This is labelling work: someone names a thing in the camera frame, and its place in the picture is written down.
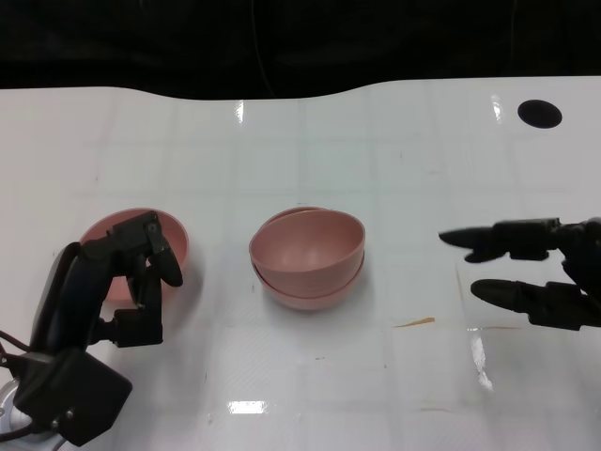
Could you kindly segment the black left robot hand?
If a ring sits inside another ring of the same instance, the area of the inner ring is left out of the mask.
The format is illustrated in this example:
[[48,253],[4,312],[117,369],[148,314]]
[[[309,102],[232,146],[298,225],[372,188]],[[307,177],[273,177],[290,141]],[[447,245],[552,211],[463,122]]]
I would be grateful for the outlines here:
[[[115,278],[127,280],[133,309],[100,311]],[[162,284],[178,288],[183,275],[156,211],[113,225],[99,239],[69,244],[54,263],[29,343],[33,352],[86,349],[102,340],[120,348],[161,344]]]

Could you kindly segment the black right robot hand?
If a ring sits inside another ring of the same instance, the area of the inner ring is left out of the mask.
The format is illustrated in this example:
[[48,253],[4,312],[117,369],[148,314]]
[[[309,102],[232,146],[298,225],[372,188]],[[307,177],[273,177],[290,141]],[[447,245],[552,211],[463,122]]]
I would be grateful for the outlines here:
[[558,218],[502,221],[491,226],[458,228],[439,233],[454,247],[468,249],[469,263],[508,256],[543,261],[551,251],[563,254],[562,268],[570,284],[535,286],[520,281],[481,279],[470,286],[480,300],[525,314],[536,326],[578,331],[600,326],[600,220],[563,224]]

